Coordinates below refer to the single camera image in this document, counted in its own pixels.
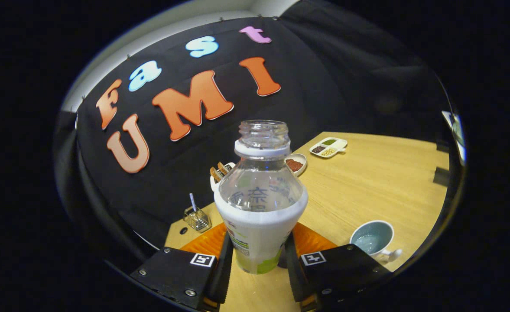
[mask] straw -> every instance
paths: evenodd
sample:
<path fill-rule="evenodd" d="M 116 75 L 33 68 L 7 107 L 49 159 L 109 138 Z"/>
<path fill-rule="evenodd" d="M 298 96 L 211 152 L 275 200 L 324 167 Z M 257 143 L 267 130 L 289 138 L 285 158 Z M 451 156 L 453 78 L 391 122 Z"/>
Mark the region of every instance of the straw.
<path fill-rule="evenodd" d="M 193 200 L 192 193 L 189 193 L 189 199 L 191 199 L 191 206 L 193 206 L 193 211 L 197 212 L 197 206 L 195 205 L 195 200 Z"/>

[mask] blue letter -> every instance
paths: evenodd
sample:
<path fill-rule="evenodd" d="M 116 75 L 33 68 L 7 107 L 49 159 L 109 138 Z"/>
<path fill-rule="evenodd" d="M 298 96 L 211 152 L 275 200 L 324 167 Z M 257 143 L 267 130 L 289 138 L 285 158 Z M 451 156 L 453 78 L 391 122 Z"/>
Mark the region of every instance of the blue letter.
<path fill-rule="evenodd" d="M 145 83 L 149 81 L 153 81 L 160 73 L 162 72 L 162 68 L 158 68 L 156 66 L 156 61 L 149 61 L 145 64 L 139 66 L 135 71 L 133 71 L 132 75 L 130 75 L 130 86 L 128 89 L 130 91 L 139 90 Z"/>
<path fill-rule="evenodd" d="M 209 55 L 218 50 L 218 44 L 214 42 L 214 37 L 205 36 L 191 40 L 185 45 L 185 48 L 191 51 L 189 55 L 192 57 L 201 57 Z"/>

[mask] blue mug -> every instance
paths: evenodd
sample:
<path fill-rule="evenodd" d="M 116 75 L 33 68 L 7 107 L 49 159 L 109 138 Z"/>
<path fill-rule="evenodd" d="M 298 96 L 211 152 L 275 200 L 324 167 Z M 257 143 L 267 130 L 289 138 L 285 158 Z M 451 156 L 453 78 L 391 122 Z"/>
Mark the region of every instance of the blue mug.
<path fill-rule="evenodd" d="M 356 245 L 375 260 L 387 262 L 397 259 L 403 250 L 387 251 L 386 247 L 393 240 L 393 227 L 381 220 L 370 221 L 358 227 L 351 235 L 351 244 Z"/>

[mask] plastic bottle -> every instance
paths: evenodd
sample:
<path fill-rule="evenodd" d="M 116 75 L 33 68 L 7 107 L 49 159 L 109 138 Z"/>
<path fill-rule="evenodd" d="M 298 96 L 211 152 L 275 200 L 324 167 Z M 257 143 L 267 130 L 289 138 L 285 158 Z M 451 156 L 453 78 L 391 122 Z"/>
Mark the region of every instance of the plastic bottle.
<path fill-rule="evenodd" d="M 309 196 L 284 161 L 291 153 L 284 122 L 247 120 L 239 129 L 235 153 L 241 160 L 220 182 L 214 201 L 241 269 L 264 274 L 276 267 Z"/>

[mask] white plate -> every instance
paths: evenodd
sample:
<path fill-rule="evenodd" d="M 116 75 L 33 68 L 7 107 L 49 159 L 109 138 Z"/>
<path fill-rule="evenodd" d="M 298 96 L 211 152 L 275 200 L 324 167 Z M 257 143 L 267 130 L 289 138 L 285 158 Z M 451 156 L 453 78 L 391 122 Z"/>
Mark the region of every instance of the white plate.
<path fill-rule="evenodd" d="M 332 144 L 330 144 L 329 146 L 327 145 L 324 145 L 322 144 L 322 142 L 324 141 L 327 141 L 327 140 L 336 140 L 336 142 L 333 142 Z M 327 137 L 327 138 L 324 138 L 322 140 L 320 140 L 320 142 L 318 142 L 317 144 L 313 145 L 309 151 L 312 153 L 312 154 L 315 154 L 317 156 L 320 156 L 320 157 L 324 157 L 324 158 L 330 158 L 332 156 L 334 156 L 335 154 L 337 154 L 338 152 L 345 152 L 345 147 L 346 145 L 348 144 L 348 141 L 344 140 L 344 139 L 340 139 L 340 138 L 332 138 L 331 136 Z M 316 147 L 318 146 L 322 146 L 324 147 L 323 150 L 321 150 L 320 152 L 318 153 L 315 153 L 313 152 L 312 150 L 314 150 Z M 332 154 L 328 155 L 328 156 L 324 156 L 322 153 L 326 152 L 326 150 L 330 150 L 330 149 L 334 149 L 335 152 L 333 152 Z"/>
<path fill-rule="evenodd" d="M 231 168 L 234 168 L 235 164 L 233 162 L 229 162 L 229 163 L 225 164 L 225 166 L 231 166 Z M 209 179 L 211 180 L 211 190 L 213 190 L 213 192 L 217 191 L 218 186 L 220 185 L 220 182 L 216 183 L 213 176 L 209 176 Z"/>
<path fill-rule="evenodd" d="M 295 160 L 296 162 L 299 162 L 299 163 L 302 163 L 302 164 L 303 164 L 303 166 L 302 166 L 299 170 L 297 170 L 297 171 L 293 171 L 293 170 L 292 170 L 292 171 L 291 171 L 291 172 L 293 172 L 293 174 L 294 174 L 295 176 L 300 176 L 300 175 L 303 173 L 303 171 L 305 171 L 305 168 L 307 168 L 307 158 L 306 158 L 306 157 L 305 157 L 305 155 L 303 155 L 303 154 L 291 154 L 290 156 L 287 156 L 287 157 L 286 157 L 286 159 L 284 160 L 284 162 L 285 162 L 286 160 L 288 160 L 288 159 L 292 159 L 292 160 Z"/>

